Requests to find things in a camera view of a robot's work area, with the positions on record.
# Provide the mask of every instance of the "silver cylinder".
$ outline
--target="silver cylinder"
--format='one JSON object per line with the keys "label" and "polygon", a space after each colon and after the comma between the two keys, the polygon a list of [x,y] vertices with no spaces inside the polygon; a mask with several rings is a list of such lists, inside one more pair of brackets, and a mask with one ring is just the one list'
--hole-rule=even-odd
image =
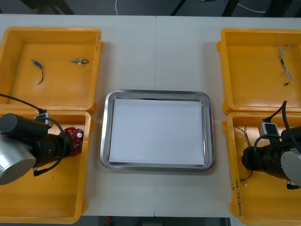
{"label": "silver cylinder", "polygon": [[17,180],[34,166],[36,159],[30,149],[17,140],[0,135],[0,185]]}

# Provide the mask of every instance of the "screw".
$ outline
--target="screw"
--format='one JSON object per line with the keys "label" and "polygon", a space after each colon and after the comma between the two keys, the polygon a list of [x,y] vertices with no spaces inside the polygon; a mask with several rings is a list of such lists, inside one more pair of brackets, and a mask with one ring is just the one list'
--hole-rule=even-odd
{"label": "screw", "polygon": [[77,136],[78,138],[82,138],[82,137],[83,137],[83,134],[82,134],[82,133],[78,133],[76,136]]}

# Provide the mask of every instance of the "small electronic component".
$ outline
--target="small electronic component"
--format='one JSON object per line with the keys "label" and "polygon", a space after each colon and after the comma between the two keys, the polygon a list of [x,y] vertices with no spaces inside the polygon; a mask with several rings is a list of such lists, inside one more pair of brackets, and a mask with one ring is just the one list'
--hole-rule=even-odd
{"label": "small electronic component", "polygon": [[[49,113],[43,113],[43,114],[39,114],[37,116],[34,117],[35,120],[39,120],[39,118],[51,118],[51,115]],[[40,121],[40,122],[43,122],[45,123],[49,128],[52,127],[52,122],[49,121],[49,120],[43,120],[43,121]]]}
{"label": "small electronic component", "polygon": [[72,139],[73,151],[70,153],[70,156],[75,156],[81,153],[81,149],[83,147],[83,134],[84,131],[81,129],[77,129],[75,127],[69,127],[64,129],[64,132],[67,136]]}
{"label": "small electronic component", "polygon": [[[280,136],[278,126],[271,122],[263,122],[258,129],[259,129],[260,136],[263,136],[263,135]],[[279,138],[277,138],[277,137],[269,137],[268,136],[268,137],[264,137],[262,139],[268,139],[271,142],[271,144],[279,142]]]}
{"label": "small electronic component", "polygon": [[39,69],[42,70],[42,79],[41,79],[41,81],[37,82],[37,83],[40,85],[40,84],[43,82],[43,80],[44,80],[44,70],[43,70],[43,66],[42,66],[41,63],[39,63],[38,61],[36,61],[36,60],[34,60],[34,59],[32,59],[32,62],[33,62],[33,64],[36,65]]}
{"label": "small electronic component", "polygon": [[287,69],[284,61],[283,61],[283,55],[288,51],[288,49],[290,48],[290,45],[287,45],[287,47],[285,49],[281,49],[281,46],[278,45],[278,52],[279,52],[279,58],[280,58],[280,61],[281,61],[281,64],[284,68],[284,71],[283,74],[284,75],[287,75],[287,78],[288,78],[288,81],[287,83],[285,83],[284,85],[287,86],[289,83],[290,83],[290,80],[292,80],[292,85],[295,83],[294,80],[293,80],[293,77],[291,75],[291,73],[289,72],[289,70]]}
{"label": "small electronic component", "polygon": [[77,63],[78,65],[84,65],[88,64],[89,61],[83,58],[75,58],[75,59],[70,59],[70,61]]}

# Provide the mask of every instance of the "floor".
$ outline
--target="floor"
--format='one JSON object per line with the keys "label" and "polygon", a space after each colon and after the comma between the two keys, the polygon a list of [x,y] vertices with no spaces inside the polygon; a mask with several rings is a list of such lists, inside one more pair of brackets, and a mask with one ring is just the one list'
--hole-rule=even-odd
{"label": "floor", "polygon": [[[65,0],[76,15],[115,15],[115,0]],[[180,0],[118,0],[119,15],[169,16]],[[239,4],[256,11],[265,11],[270,0],[240,0]],[[221,16],[227,0],[187,0],[177,16]],[[300,0],[293,0],[285,17],[294,17],[301,7]],[[30,9],[20,0],[0,0],[0,9],[9,14],[54,14],[49,7]],[[237,6],[232,16],[262,17]]]}

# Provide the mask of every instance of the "red component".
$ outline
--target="red component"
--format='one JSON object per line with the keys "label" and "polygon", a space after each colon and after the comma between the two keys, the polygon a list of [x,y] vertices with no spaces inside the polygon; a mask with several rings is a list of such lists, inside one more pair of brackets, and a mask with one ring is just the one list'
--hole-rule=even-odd
{"label": "red component", "polygon": [[75,127],[69,127],[64,129],[64,132],[72,139],[73,152],[70,154],[70,156],[80,154],[83,147],[84,131],[81,129],[76,129]]}

